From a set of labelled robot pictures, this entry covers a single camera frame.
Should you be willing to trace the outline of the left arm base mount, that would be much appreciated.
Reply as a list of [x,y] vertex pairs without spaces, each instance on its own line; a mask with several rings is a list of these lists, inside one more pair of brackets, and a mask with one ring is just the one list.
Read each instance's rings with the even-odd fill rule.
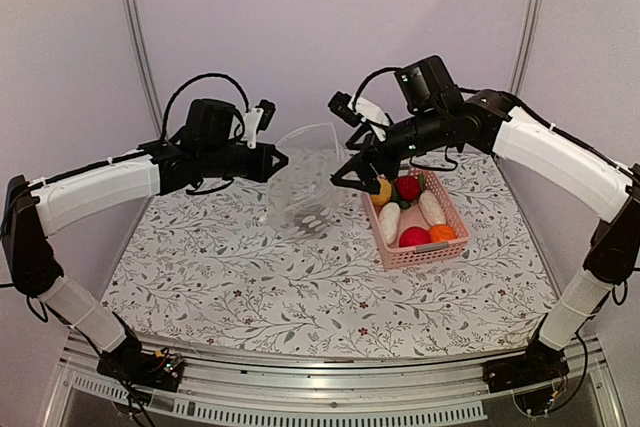
[[128,384],[177,392],[185,368],[185,359],[167,347],[144,352],[139,342],[123,343],[112,352],[103,352],[97,372]]

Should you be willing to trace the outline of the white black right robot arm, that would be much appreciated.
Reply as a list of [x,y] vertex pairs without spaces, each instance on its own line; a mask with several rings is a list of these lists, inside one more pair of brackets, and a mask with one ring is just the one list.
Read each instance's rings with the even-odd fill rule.
[[517,374],[537,383],[613,288],[627,281],[639,254],[639,168],[626,167],[542,119],[516,96],[459,87],[443,60],[433,55],[393,74],[409,118],[394,122],[377,105],[337,92],[330,111],[355,128],[347,143],[352,156],[331,177],[337,187],[367,193],[378,178],[395,177],[402,161],[444,147],[465,146],[520,164],[589,207],[599,223],[581,271],[546,315],[517,362]]

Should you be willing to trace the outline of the clear zip top bag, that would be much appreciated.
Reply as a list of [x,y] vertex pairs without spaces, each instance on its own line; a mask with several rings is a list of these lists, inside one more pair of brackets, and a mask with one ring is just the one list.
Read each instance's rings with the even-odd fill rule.
[[264,222],[288,238],[326,237],[343,197],[330,180],[343,161],[334,126],[298,128],[282,137],[276,148],[289,162],[267,183]]

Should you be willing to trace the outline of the red toy tomato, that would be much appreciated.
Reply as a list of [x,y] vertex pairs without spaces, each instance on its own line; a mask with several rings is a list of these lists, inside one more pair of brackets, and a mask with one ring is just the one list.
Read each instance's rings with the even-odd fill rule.
[[402,232],[398,239],[399,248],[416,247],[427,245],[432,242],[431,234],[428,230],[412,226]]

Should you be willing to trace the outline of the red toy strawberry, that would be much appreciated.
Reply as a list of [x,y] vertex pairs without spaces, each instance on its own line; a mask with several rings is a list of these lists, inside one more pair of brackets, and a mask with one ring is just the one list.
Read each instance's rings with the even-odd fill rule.
[[400,198],[408,202],[418,199],[422,193],[420,182],[410,175],[398,177],[395,180],[395,187]]

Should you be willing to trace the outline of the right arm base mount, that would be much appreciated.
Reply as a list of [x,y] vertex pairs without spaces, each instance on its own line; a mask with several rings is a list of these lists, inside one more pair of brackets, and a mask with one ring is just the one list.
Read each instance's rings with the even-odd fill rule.
[[482,379],[495,393],[559,379],[569,371],[563,350],[531,344],[521,354],[485,362]]

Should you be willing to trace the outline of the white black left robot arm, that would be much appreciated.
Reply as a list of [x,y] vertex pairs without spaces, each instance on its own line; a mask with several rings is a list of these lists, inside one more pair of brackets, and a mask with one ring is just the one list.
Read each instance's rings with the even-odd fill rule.
[[274,113],[267,100],[241,113],[228,102],[197,99],[185,125],[168,140],[144,143],[123,156],[49,179],[14,177],[1,223],[12,287],[110,353],[111,366],[126,380],[141,380],[149,370],[146,355],[129,344],[133,336],[115,314],[64,274],[49,239],[79,220],[130,201],[179,190],[199,195],[206,179],[267,182],[288,163],[274,145],[257,140]]

